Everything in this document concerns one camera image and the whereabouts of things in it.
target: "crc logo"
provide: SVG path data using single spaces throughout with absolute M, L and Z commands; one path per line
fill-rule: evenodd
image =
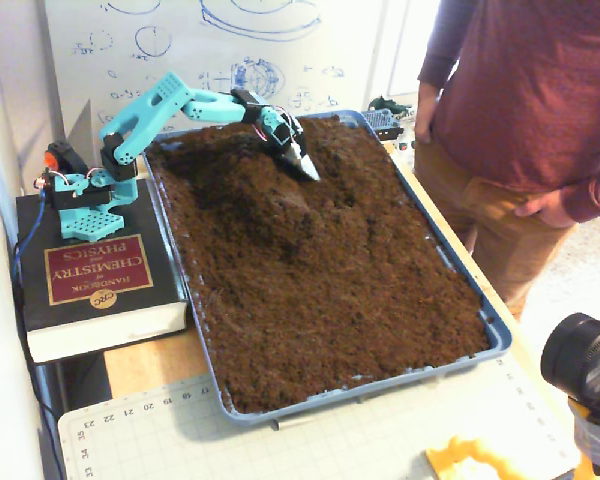
M 89 302 L 92 307 L 95 308 L 109 308 L 118 299 L 118 295 L 113 290 L 109 290 L 108 288 L 102 290 L 96 290 L 89 297 Z

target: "cutting mat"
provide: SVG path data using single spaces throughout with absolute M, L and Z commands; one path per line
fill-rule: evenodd
M 205 374 L 65 414 L 67 478 L 428 479 L 425 448 L 456 434 L 485 439 L 530 478 L 557 478 L 579 461 L 510 354 L 307 413 L 277 430 L 235 426 L 212 392 Z

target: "wooden table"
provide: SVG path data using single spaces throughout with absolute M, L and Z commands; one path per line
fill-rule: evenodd
M 573 416 L 568 410 L 564 396 L 547 384 L 540 375 L 538 355 L 533 353 L 517 322 L 416 180 L 406 162 L 400 159 L 394 159 L 394 162 L 511 330 L 514 339 L 511 354 L 527 373 L 534 388 L 555 413 L 566 431 L 572 431 Z M 167 338 L 107 351 L 104 356 L 114 398 L 177 382 L 208 371 L 194 325 Z

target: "tray rim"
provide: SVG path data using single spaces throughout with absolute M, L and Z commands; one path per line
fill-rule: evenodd
M 299 118 L 326 118 L 338 116 L 343 123 L 351 124 L 354 123 L 353 126 L 362 127 L 367 130 L 377 141 L 381 144 L 380 139 L 377 134 L 373 131 L 372 127 L 369 125 L 364 116 L 357 111 L 354 110 L 336 110 L 329 112 L 320 112 L 306 115 L 299 115 Z M 177 137 L 183 135 L 188 132 L 201 130 L 202 128 L 192 128 L 189 130 L 180 130 L 168 133 L 162 133 L 156 136 L 154 139 L 154 143 L 159 143 L 163 140 Z M 222 128 L 222 125 L 213 126 L 213 128 Z M 225 403 L 223 401 L 223 392 L 221 391 L 215 371 L 213 368 L 213 364 L 211 362 L 211 357 L 209 355 L 209 351 L 207 348 L 207 339 L 203 333 L 203 324 L 200 321 L 200 317 L 204 316 L 200 315 L 198 312 L 198 307 L 194 302 L 194 295 L 189 288 L 189 284 L 187 281 L 188 274 L 184 270 L 184 266 L 182 263 L 182 259 L 180 256 L 180 251 L 177 247 L 177 243 L 175 242 L 175 238 L 173 236 L 173 232 L 171 229 L 171 225 L 168 221 L 167 212 L 164 206 L 164 200 L 162 195 L 160 195 L 159 186 L 156 182 L 156 179 L 153 175 L 153 171 L 151 169 L 151 165 L 147 160 L 146 153 L 142 152 L 142 157 L 145 163 L 145 167 L 147 169 L 147 186 L 149 187 L 149 192 L 152 196 L 152 200 L 154 201 L 154 205 L 156 209 L 159 208 L 159 222 L 161 222 L 164 230 L 167 233 L 169 241 L 171 242 L 171 247 L 174 254 L 175 263 L 177 265 L 178 270 L 184 280 L 183 284 L 185 285 L 186 296 L 189 301 L 189 305 L 191 306 L 193 319 L 196 325 L 196 330 L 198 332 L 198 337 L 200 343 L 202 344 L 202 349 L 205 356 L 205 361 L 207 363 L 207 367 L 209 369 L 209 374 L 211 375 L 212 383 L 215 390 L 215 395 L 217 397 L 217 401 L 220 402 L 220 409 L 224 416 L 230 420 L 232 423 L 240 426 L 254 426 L 259 425 L 265 422 L 279 422 L 282 418 L 288 417 L 291 415 L 296 415 L 299 413 L 307 412 L 310 410 L 318 409 L 321 407 L 325 407 L 328 405 L 334 405 L 337 403 L 342 403 L 351 399 L 359 399 L 361 397 L 368 396 L 370 394 L 378 394 L 383 391 L 390 390 L 395 387 L 408 386 L 409 384 L 416 382 L 418 380 L 423 380 L 430 377 L 443 377 L 444 375 L 452 372 L 458 372 L 463 370 L 468 370 L 475 367 L 478 363 L 493 360 L 503 356 L 511 347 L 513 343 L 513 336 L 506 325 L 502 317 L 498 314 L 498 310 L 492 304 L 488 295 L 482 290 L 482 288 L 477 284 L 476 279 L 469 272 L 467 266 L 459 257 L 454 248 L 450 245 L 445 233 L 440 229 L 439 225 L 434 221 L 431 212 L 427 210 L 423 204 L 421 199 L 419 198 L 417 192 L 415 192 L 407 179 L 404 177 L 400 169 L 395 164 L 395 161 L 392 162 L 396 169 L 396 173 L 400 178 L 403 187 L 409 194 L 409 197 L 415 201 L 419 210 L 425 215 L 429 222 L 429 228 L 431 233 L 435 234 L 435 238 L 438 241 L 439 245 L 436 247 L 438 249 L 438 253 L 441 256 L 441 260 L 447 263 L 447 265 L 451 264 L 455 269 L 459 269 L 460 273 L 464 275 L 464 277 L 468 280 L 471 288 L 476 291 L 481 299 L 482 299 L 482 308 L 476 312 L 485 325 L 485 331 L 489 338 L 489 342 L 491 344 L 491 348 L 488 350 L 484 350 L 482 352 L 477 352 L 473 356 L 465 356 L 456 359 L 454 362 L 449 363 L 447 365 L 442 365 L 439 367 L 431 367 L 427 366 L 421 369 L 407 369 L 405 373 L 387 378 L 384 380 L 377 380 L 375 382 L 367 383 L 364 385 L 360 385 L 358 387 L 354 387 L 351 389 L 347 389 L 346 386 L 342 389 L 330 390 L 327 392 L 323 392 L 317 395 L 313 395 L 308 397 L 305 401 L 299 402 L 293 405 L 289 405 L 287 407 L 283 407 L 277 410 L 270 410 L 268 412 L 263 413 L 240 413 L 237 410 L 233 409 L 233 411 L 227 410 L 225 407 Z

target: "hand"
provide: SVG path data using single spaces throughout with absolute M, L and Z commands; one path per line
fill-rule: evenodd
M 514 210 L 519 217 L 528 217 L 538 214 L 538 217 L 554 228 L 566 228 L 576 224 L 562 206 L 560 190 L 545 193 L 527 203 L 520 205 Z
M 440 89 L 428 83 L 420 83 L 418 88 L 418 110 L 414 133 L 416 140 L 431 143 L 431 121 L 438 105 Z

